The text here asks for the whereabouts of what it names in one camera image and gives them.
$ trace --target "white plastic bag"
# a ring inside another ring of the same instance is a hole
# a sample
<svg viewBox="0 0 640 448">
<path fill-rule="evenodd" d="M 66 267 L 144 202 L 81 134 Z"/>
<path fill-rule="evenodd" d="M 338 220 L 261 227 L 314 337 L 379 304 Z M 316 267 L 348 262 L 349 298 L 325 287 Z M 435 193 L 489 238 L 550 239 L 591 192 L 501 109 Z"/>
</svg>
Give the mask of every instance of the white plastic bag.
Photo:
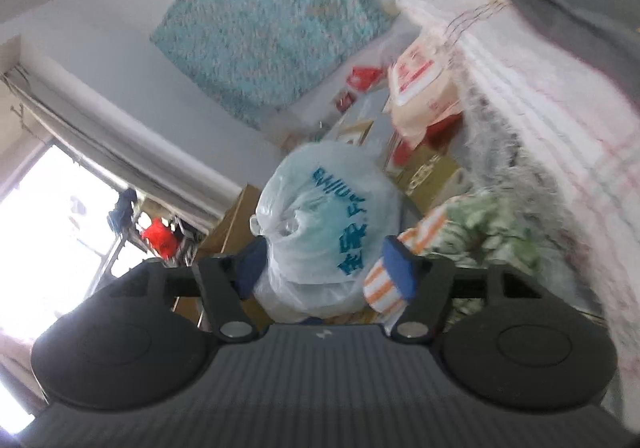
<svg viewBox="0 0 640 448">
<path fill-rule="evenodd" d="M 293 316 L 358 311 L 364 276 L 386 235 L 398 233 L 399 214 L 398 190 L 363 150 L 337 142 L 298 148 L 265 186 L 251 220 L 254 235 L 269 243 L 256 298 L 273 309 L 274 294 Z"/>
<path fill-rule="evenodd" d="M 254 296 L 269 317 L 276 323 L 299 323 L 309 317 L 307 313 L 301 313 L 285 305 L 271 287 L 269 275 L 270 267 L 264 268 L 264 273 L 254 286 Z"/>
</svg>

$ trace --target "red bag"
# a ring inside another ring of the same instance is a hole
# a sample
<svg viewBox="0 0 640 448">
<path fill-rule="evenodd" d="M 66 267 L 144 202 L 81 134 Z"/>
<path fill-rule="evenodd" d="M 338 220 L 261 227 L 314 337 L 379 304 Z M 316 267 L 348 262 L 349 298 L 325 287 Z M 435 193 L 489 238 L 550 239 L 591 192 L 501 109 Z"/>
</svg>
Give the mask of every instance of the red bag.
<svg viewBox="0 0 640 448">
<path fill-rule="evenodd" d="M 148 241 L 164 260 L 173 258 L 178 251 L 178 239 L 174 237 L 171 230 L 166 227 L 160 219 L 154 219 L 151 225 L 146 228 L 142 235 L 143 240 Z"/>
<path fill-rule="evenodd" d="M 347 78 L 347 84 L 359 92 L 367 92 L 374 84 L 385 75 L 382 68 L 373 66 L 354 66 Z"/>
</svg>

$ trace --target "red package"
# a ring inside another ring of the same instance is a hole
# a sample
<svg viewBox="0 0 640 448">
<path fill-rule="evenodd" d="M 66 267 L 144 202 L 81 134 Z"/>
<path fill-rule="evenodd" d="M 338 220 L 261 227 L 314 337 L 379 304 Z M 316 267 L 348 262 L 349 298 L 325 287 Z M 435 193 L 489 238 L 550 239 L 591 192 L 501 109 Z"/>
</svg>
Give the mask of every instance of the red package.
<svg viewBox="0 0 640 448">
<path fill-rule="evenodd" d="M 432 150 L 441 150 L 444 147 L 448 147 L 450 141 L 458 133 L 461 126 L 462 114 L 457 113 L 450 115 L 446 119 L 427 128 L 427 133 L 418 146 L 425 144 Z M 414 148 L 406 141 L 400 141 L 400 144 L 398 144 L 398 147 L 396 147 L 392 155 L 394 164 L 397 166 L 405 166 L 413 153 Z"/>
<path fill-rule="evenodd" d="M 347 78 L 347 84 L 358 92 L 367 92 L 374 84 L 385 75 L 382 68 L 373 66 L 354 66 Z"/>
<path fill-rule="evenodd" d="M 140 235 L 143 240 L 158 252 L 164 260 L 173 258 L 178 251 L 178 239 L 174 237 L 171 230 L 166 227 L 160 219 L 154 219 L 151 225 Z"/>
<path fill-rule="evenodd" d="M 348 90 L 341 90 L 338 92 L 338 95 L 334 97 L 335 108 L 337 108 L 340 113 L 345 113 L 355 102 L 355 95 L 351 94 Z"/>
</svg>

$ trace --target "teal blanket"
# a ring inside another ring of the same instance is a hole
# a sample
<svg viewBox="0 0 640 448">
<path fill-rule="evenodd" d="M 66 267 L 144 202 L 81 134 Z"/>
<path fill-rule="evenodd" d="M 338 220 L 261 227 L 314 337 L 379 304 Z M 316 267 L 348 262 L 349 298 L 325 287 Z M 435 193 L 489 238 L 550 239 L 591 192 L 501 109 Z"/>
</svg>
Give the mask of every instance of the teal blanket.
<svg viewBox="0 0 640 448">
<path fill-rule="evenodd" d="M 151 41 L 258 128 L 261 107 L 289 106 L 389 26 L 373 0 L 175 0 Z"/>
</svg>

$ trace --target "striped towel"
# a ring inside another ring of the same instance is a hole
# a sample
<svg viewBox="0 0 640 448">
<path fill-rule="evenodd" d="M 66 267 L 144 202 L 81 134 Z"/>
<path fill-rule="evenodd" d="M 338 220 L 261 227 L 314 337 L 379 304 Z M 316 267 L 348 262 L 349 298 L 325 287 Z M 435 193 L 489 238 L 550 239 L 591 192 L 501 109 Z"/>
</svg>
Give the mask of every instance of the striped towel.
<svg viewBox="0 0 640 448">
<path fill-rule="evenodd" d="M 420 254 L 430 246 L 446 222 L 447 204 L 443 204 L 431 211 L 416 227 L 401 233 L 398 240 L 404 243 L 412 253 Z M 395 322 L 393 318 L 400 316 L 407 305 L 382 265 L 381 258 L 365 278 L 364 297 L 369 306 L 382 315 L 381 322 L 385 324 Z"/>
</svg>

